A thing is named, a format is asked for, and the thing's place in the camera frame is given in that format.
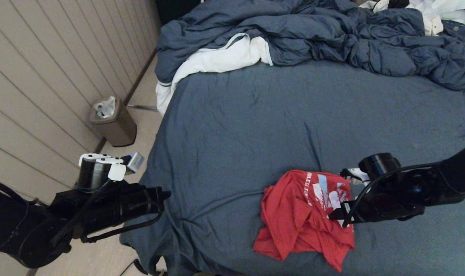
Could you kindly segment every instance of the crumpled comforter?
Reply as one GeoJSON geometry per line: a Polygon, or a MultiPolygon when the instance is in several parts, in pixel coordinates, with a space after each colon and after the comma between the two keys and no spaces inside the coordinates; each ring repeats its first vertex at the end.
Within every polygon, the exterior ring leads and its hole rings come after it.
{"type": "Polygon", "coordinates": [[[448,89],[465,90],[464,40],[452,32],[425,37],[418,10],[374,14],[348,0],[208,0],[163,26],[159,81],[171,82],[191,54],[219,48],[236,33],[263,37],[274,65],[340,61],[377,74],[419,75],[448,89]]]}

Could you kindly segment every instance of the red shirt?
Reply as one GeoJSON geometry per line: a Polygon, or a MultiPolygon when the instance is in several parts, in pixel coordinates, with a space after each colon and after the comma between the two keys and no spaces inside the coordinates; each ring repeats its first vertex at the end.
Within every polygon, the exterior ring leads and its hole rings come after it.
{"type": "Polygon", "coordinates": [[[353,226],[342,228],[328,215],[351,199],[350,184],[339,175],[293,170],[265,189],[254,250],[283,261],[290,252],[318,251],[341,272],[353,250],[353,226]]]}

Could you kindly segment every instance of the floor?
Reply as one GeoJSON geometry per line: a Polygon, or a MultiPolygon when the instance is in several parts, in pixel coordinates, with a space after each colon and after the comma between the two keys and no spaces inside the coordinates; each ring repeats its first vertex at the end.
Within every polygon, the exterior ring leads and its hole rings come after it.
{"type": "MultiPolygon", "coordinates": [[[[147,72],[130,99],[130,104],[156,105],[154,89],[157,78],[154,74],[157,58],[154,58],[147,72]]],[[[157,112],[147,110],[128,109],[130,115],[137,124],[137,136],[133,145],[122,148],[114,148],[108,142],[101,153],[121,157],[133,152],[139,152],[147,158],[154,139],[161,124],[161,115],[157,112]]],[[[138,182],[145,171],[143,167],[136,174],[125,177],[129,183],[138,182]]],[[[72,250],[63,254],[53,263],[38,269],[36,276],[119,276],[122,271],[137,258],[136,252],[127,246],[122,246],[118,236],[113,236],[97,243],[82,244],[79,240],[71,242],[72,250]]],[[[158,270],[165,270],[166,264],[161,259],[157,265],[158,270]]],[[[131,266],[125,276],[141,276],[142,274],[131,266]]]]}

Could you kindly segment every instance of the plastic bag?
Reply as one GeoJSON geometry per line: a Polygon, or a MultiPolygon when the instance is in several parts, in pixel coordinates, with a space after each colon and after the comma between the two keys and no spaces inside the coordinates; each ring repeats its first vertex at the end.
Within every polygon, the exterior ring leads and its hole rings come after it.
{"type": "Polygon", "coordinates": [[[113,116],[115,112],[116,99],[111,96],[106,101],[95,103],[92,107],[96,109],[96,117],[99,119],[105,119],[113,116]]]}

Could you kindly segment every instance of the baseboard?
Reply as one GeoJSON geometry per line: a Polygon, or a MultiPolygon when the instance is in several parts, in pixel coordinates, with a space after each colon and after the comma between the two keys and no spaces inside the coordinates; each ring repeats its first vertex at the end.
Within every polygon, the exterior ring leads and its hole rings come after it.
{"type": "MultiPolygon", "coordinates": [[[[137,79],[135,80],[134,82],[134,85],[132,85],[132,88],[130,89],[130,91],[128,92],[127,96],[125,97],[125,99],[123,100],[123,104],[126,106],[128,105],[128,102],[130,101],[130,99],[132,98],[132,96],[134,95],[137,87],[139,87],[139,84],[140,82],[142,81],[142,78],[143,78],[143,75],[145,75],[145,72],[147,72],[147,69],[149,68],[150,66],[150,63],[152,63],[152,61],[154,60],[155,56],[157,54],[157,49],[154,49],[154,51],[152,52],[152,54],[150,54],[150,57],[147,61],[147,63],[145,63],[144,67],[142,68],[140,74],[139,74],[139,77],[137,77],[137,79]]],[[[94,149],[94,153],[100,153],[102,150],[103,150],[103,147],[105,146],[105,143],[106,143],[106,138],[101,138],[101,140],[99,141],[98,145],[96,146],[96,148],[94,149]]]]}

